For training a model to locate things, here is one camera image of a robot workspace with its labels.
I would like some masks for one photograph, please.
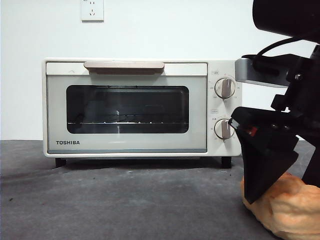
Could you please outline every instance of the electrical socket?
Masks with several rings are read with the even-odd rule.
[[[104,20],[104,0],[81,0],[81,20],[102,22]]]

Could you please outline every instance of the control panel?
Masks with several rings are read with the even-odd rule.
[[[207,149],[209,155],[237,156],[241,145],[228,124],[232,112],[242,105],[242,84],[235,80],[235,62],[208,64]]]

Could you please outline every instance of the temperature knob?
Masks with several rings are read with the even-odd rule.
[[[228,119],[221,119],[214,125],[214,132],[220,139],[229,139],[235,130],[228,124]]]
[[[221,78],[216,82],[214,90],[220,98],[227,99],[235,93],[235,83],[231,78]]]

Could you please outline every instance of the cable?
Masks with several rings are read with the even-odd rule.
[[[303,39],[305,39],[305,38],[307,38],[309,36],[312,36],[312,35],[314,35],[314,34],[316,34],[318,32],[320,32],[320,27],[318,27],[318,28],[316,28],[316,29],[314,29],[312,31],[309,31],[307,33],[298,35],[298,36],[293,36],[293,37],[290,37],[290,38],[286,38],[286,39],[277,41],[277,42],[265,47],[260,52],[258,52],[257,55],[253,58],[252,66],[256,69],[257,59],[259,57],[261,57],[263,54],[265,54],[266,52],[270,51],[271,49],[274,49],[274,48],[279,47],[279,46],[284,45],[284,44],[294,43],[294,42],[303,40]]]

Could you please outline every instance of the oven foot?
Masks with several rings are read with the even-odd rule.
[[[55,159],[55,167],[56,168],[62,167],[64,165],[66,165],[66,164],[67,164],[67,160],[65,160],[65,159],[62,159],[62,158],[56,158]]]
[[[221,168],[230,169],[231,168],[231,156],[222,156],[221,157]]]

